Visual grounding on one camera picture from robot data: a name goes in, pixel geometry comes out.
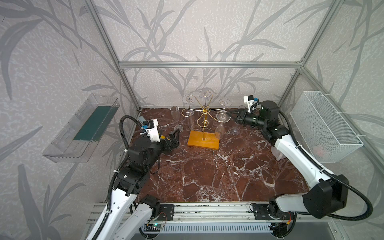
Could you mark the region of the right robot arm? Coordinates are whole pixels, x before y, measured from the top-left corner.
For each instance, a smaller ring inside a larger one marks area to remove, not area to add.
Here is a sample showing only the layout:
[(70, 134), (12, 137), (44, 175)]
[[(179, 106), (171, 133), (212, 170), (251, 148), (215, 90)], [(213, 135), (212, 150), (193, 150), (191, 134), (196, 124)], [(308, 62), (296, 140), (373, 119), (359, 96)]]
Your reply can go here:
[[(307, 193), (274, 197), (270, 203), (275, 208), (282, 212), (305, 213), (317, 219), (331, 217), (344, 221), (362, 221), (372, 215), (373, 204), (363, 193), (352, 187), (344, 175), (335, 175), (308, 153), (298, 143), (290, 122), (286, 126), (279, 124), (278, 116), (282, 116), (285, 121), (288, 117), (275, 102), (262, 102), (257, 115), (247, 109), (229, 111), (226, 114), (239, 125), (259, 129), (263, 137), (288, 158), (306, 180), (310, 189)], [(346, 207), (349, 192), (365, 202), (365, 212), (352, 217), (336, 215), (338, 210)]]

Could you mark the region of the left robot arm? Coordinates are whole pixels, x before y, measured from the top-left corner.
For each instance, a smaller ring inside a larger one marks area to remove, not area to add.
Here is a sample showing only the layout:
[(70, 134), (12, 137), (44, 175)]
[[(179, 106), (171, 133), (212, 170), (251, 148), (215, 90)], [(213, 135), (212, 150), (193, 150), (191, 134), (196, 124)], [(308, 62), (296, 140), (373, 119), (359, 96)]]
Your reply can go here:
[[(132, 120), (139, 128), (141, 136), (129, 145), (124, 131), (124, 121)], [(156, 119), (139, 122), (132, 116), (120, 119), (119, 130), (126, 147), (123, 161), (110, 181), (107, 203), (95, 226), (87, 236), (88, 240), (130, 240), (145, 223), (161, 214), (160, 200), (145, 196), (135, 207), (130, 217), (122, 222), (127, 210), (134, 204), (142, 188), (152, 174), (152, 167), (161, 154), (169, 154), (180, 144), (180, 130), (175, 129), (168, 137), (158, 131)]]

